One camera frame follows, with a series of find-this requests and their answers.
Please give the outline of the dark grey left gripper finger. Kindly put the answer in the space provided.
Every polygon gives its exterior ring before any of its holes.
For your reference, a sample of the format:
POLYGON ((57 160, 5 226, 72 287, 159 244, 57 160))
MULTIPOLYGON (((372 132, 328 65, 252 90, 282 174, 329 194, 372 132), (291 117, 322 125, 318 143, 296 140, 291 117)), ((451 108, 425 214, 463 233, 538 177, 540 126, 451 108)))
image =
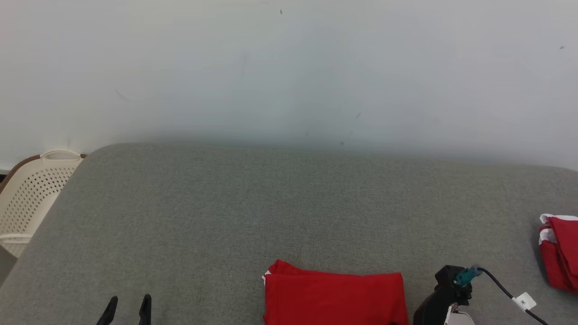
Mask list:
POLYGON ((150 294, 145 294, 139 309, 138 325, 151 325, 152 321, 152 298, 150 294))
POLYGON ((114 320, 117 304, 118 304, 118 297, 113 296, 108 302, 107 307, 103 311, 103 314, 101 315, 101 317, 99 317, 99 320, 97 321, 96 325, 111 325, 112 321, 114 320))

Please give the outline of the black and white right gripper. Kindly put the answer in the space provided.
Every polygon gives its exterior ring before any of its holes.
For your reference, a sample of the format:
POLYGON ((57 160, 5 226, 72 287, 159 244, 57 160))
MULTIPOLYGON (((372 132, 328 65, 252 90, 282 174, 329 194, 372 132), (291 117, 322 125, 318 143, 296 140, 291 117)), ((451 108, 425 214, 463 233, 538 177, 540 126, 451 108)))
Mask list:
POLYGON ((413 325, 475 325, 468 313, 458 310, 468 304, 466 297, 452 291, 435 291, 415 311, 413 325))

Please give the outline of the red basketball jersey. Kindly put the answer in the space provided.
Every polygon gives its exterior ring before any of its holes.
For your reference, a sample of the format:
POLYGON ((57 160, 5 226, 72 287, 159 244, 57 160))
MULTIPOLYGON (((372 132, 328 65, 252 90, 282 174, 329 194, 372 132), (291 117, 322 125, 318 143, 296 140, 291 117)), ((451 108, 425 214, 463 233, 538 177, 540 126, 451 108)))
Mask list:
POLYGON ((335 274, 277 260, 262 280, 266 325, 410 325, 399 272, 335 274))

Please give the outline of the red clothes stack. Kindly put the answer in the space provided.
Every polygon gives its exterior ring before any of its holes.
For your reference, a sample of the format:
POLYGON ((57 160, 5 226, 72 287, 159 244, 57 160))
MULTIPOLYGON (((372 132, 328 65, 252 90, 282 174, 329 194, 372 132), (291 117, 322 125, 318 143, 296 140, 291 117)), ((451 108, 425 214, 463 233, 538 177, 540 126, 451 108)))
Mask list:
POLYGON ((539 249, 549 284, 578 295, 578 217, 541 214, 539 249))

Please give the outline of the cream perforated laundry basket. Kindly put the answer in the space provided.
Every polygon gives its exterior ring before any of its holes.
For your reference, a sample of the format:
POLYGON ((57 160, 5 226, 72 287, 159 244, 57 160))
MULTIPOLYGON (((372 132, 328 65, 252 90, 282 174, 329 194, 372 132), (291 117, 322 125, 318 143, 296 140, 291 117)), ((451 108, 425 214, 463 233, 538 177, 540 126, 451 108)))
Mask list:
POLYGON ((68 149, 29 157, 0 183, 0 247, 19 258, 60 192, 85 159, 68 149))

